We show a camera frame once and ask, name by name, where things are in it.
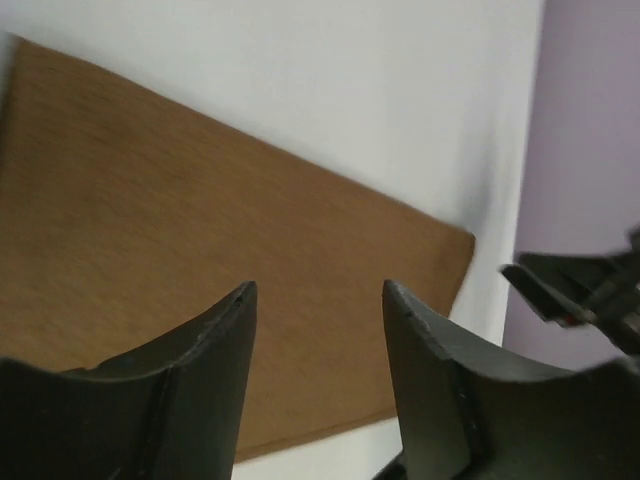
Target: gray background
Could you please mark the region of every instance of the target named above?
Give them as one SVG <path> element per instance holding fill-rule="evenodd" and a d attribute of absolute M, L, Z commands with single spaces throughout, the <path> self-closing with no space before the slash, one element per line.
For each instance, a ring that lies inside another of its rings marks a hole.
<path fill-rule="evenodd" d="M 640 222 L 640 2 L 547 2 L 516 251 L 596 253 Z M 620 353 L 510 292 L 504 346 L 579 368 Z"/>

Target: black object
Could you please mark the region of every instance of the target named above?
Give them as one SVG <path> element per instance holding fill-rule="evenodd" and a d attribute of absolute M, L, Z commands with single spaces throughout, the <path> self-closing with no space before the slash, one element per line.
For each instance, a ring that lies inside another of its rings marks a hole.
<path fill-rule="evenodd" d="M 523 253 L 502 274 L 545 322 L 593 325 L 640 355 L 640 230 L 630 249 L 600 256 Z"/>
<path fill-rule="evenodd" d="M 0 359 L 0 478 L 231 478 L 256 301 L 245 283 L 93 370 Z"/>
<path fill-rule="evenodd" d="M 376 479 L 640 478 L 637 358 L 570 372 L 483 340 L 397 283 L 383 305 L 404 455 Z"/>

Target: white surface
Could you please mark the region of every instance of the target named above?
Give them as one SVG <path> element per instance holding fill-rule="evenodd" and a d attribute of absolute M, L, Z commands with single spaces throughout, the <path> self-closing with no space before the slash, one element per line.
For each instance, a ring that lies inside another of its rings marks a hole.
<path fill-rule="evenodd" d="M 542 0 L 0 0 L 0 28 L 476 233 L 454 319 L 502 338 Z M 365 479 L 393 422 L 240 465 Z"/>

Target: brown placemat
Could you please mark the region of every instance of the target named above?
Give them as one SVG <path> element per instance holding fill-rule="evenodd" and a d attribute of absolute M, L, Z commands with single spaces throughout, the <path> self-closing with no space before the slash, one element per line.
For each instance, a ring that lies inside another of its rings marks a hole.
<path fill-rule="evenodd" d="M 26 41 L 6 107 L 0 352 L 94 366 L 250 279 L 239 459 L 393 415 L 382 282 L 448 313 L 471 235 Z"/>

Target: brown rectangular surface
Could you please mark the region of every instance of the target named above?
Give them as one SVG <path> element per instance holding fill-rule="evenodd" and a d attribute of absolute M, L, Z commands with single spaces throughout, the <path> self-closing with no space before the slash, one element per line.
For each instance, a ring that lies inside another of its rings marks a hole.
<path fill-rule="evenodd" d="M 393 415 L 382 282 L 446 314 L 473 252 L 468 233 L 26 41 L 0 147 L 0 353 L 94 366 L 256 280 L 240 459 Z"/>

